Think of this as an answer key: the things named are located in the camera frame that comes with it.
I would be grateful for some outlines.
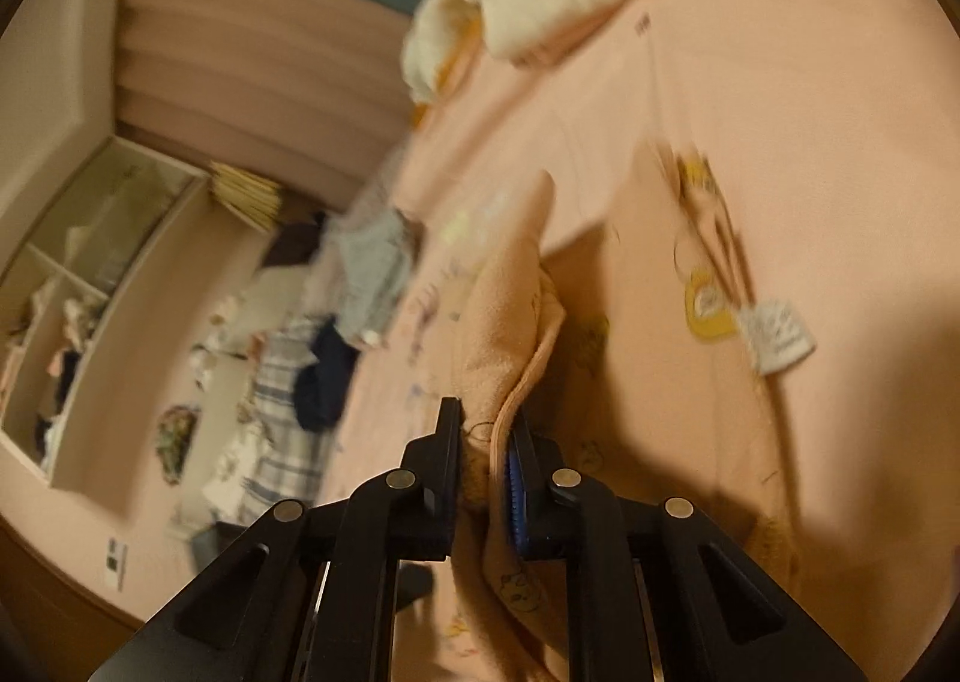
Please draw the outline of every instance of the plaid shirt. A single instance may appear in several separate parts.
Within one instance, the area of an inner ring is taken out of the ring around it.
[[[253,380],[253,413],[270,432],[274,450],[261,458],[253,477],[245,481],[242,524],[256,522],[277,500],[317,503],[335,433],[304,431],[296,421],[293,392],[296,374],[317,361],[310,344],[321,324],[323,320],[295,318],[272,332],[264,345]]]

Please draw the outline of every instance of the power socket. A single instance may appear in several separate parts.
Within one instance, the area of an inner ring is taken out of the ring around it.
[[[127,545],[122,541],[110,539],[107,542],[107,567],[104,568],[104,581],[117,592],[123,586],[123,572],[127,567]]]

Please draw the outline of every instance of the clothing tag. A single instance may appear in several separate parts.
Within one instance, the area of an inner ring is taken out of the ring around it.
[[[774,374],[800,362],[817,346],[792,305],[771,300],[736,313],[740,332],[750,348],[754,370]]]

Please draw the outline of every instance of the cabinet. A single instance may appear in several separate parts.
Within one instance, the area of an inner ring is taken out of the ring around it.
[[[208,204],[203,171],[111,137],[27,233],[0,280],[0,443],[37,479],[82,480],[137,324]]]

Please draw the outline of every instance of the silver screw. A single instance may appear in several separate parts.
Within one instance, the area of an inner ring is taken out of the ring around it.
[[[403,468],[397,468],[387,474],[387,486],[395,490],[406,490],[407,487],[413,487],[416,481],[414,471],[407,471]]]
[[[666,501],[666,513],[677,519],[693,516],[693,504],[686,498],[670,498]]]
[[[296,500],[285,500],[274,507],[274,519],[277,522],[293,522],[304,513],[304,508]]]
[[[558,468],[551,479],[558,487],[576,487],[581,482],[580,474],[572,468]]]

